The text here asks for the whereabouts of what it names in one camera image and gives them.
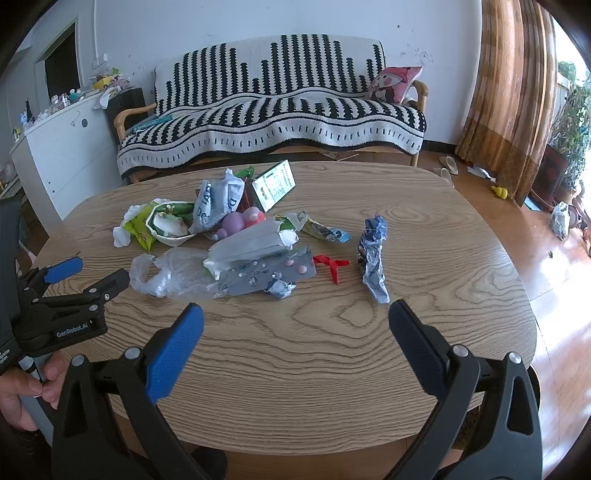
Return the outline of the person left hand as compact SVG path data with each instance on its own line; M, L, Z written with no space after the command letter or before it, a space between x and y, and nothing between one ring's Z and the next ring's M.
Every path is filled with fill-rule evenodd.
M6 371L1 376L1 414L6 422L17 430L37 430L36 423L23 407L20 397L41 397L56 409L67 368L67 358L61 351L57 351L44 366L43 371L47 378L44 384L20 369Z

